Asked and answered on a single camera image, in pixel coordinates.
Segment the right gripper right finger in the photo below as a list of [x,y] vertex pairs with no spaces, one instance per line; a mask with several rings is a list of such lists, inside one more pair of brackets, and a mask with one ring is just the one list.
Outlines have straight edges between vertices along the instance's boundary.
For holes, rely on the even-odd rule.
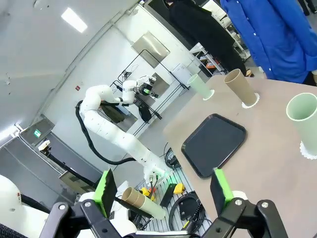
[[202,237],[230,238],[237,229],[246,230],[252,238],[288,237],[275,203],[260,200],[253,204],[234,196],[223,170],[213,170],[210,189],[217,218]]

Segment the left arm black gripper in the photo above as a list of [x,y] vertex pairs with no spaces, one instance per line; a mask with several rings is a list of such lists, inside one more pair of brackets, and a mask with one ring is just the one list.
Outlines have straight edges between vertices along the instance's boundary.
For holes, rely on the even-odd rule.
[[150,80],[148,82],[144,82],[142,85],[138,86],[137,92],[144,96],[155,96],[155,92],[152,91],[154,81]]

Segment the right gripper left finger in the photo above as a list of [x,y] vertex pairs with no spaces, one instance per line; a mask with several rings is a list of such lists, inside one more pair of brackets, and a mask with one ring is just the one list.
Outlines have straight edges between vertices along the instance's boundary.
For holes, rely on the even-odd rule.
[[110,222],[110,212],[117,187],[111,170],[105,171],[95,190],[96,198],[86,199],[70,207],[56,203],[42,229],[41,238],[76,238],[82,230],[90,230],[96,238],[135,238],[123,221],[116,228]]

